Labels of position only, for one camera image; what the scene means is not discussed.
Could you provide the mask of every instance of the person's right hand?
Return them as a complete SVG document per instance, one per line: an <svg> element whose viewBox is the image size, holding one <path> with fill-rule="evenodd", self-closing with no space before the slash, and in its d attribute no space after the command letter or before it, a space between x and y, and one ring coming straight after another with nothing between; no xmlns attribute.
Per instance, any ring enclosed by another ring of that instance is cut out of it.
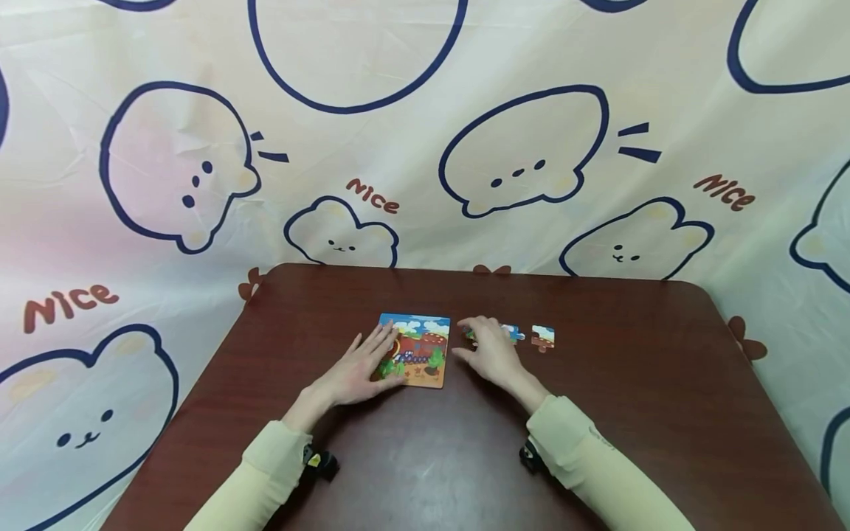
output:
<svg viewBox="0 0 850 531"><path fill-rule="evenodd" d="M510 336L499 326L499 321L479 315L457 323L473 329L479 345L475 351L455 347L451 353L467 362L481 377L512 394L530 415L534 414L549 396L549 391L525 370Z"/></svg>
<svg viewBox="0 0 850 531"><path fill-rule="evenodd" d="M525 369L508 333L499 326L499 321L479 315L457 323L473 329L475 341L479 344L478 350L452 348L451 352L467 362L482 378L508 390L511 381L522 375Z"/></svg>

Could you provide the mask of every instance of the table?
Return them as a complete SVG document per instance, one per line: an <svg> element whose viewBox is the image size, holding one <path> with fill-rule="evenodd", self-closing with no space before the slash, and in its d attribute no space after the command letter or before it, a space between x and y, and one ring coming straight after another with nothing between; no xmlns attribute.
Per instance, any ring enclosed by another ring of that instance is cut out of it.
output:
<svg viewBox="0 0 850 531"><path fill-rule="evenodd" d="M182 529L265 423L383 312L487 314L555 329L518 345L700 531L843 529L711 299L683 282L341 268L269 272L104 529ZM450 347L465 339L450 334ZM315 445L342 464L302 481L267 529L602 529L518 450L526 415L449 357L441 390L332 411Z"/></svg>

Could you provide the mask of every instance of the forearm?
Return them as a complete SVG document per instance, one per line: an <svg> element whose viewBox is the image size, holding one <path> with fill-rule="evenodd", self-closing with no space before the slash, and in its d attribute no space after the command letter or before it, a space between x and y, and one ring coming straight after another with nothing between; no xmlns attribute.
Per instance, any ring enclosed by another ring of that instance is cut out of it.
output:
<svg viewBox="0 0 850 531"><path fill-rule="evenodd" d="M508 391L517 402L522 404L529 415L533 415L551 393L527 370L521 370L511 376L502 388Z"/></svg>
<svg viewBox="0 0 850 531"><path fill-rule="evenodd" d="M527 393L532 399L530 404L539 398L539 393ZM573 490L609 528L693 529L652 480L606 441L567 398L548 395L527 426L552 475Z"/></svg>
<svg viewBox="0 0 850 531"><path fill-rule="evenodd" d="M298 485L308 435L330 407L310 388L282 421L270 422L242 454L242 462L192 518L188 531L261 530Z"/></svg>

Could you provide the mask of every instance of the sleeve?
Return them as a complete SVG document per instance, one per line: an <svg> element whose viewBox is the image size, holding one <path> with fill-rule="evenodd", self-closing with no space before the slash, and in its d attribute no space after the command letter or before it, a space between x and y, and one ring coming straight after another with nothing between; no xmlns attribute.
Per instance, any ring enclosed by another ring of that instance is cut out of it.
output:
<svg viewBox="0 0 850 531"><path fill-rule="evenodd" d="M297 487L312 440L271 421L242 453L242 463L185 527L187 531L262 530Z"/></svg>
<svg viewBox="0 0 850 531"><path fill-rule="evenodd" d="M552 475L610 529L693 531L673 502L568 398L549 396L527 427Z"/></svg>

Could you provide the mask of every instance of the fabric backdrop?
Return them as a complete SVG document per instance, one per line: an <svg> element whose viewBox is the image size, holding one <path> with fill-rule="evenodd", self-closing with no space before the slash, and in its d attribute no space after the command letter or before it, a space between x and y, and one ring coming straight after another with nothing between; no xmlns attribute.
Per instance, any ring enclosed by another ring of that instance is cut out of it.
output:
<svg viewBox="0 0 850 531"><path fill-rule="evenodd" d="M3 528L102 523L284 262L702 286L850 522L847 20L0 0Z"/></svg>

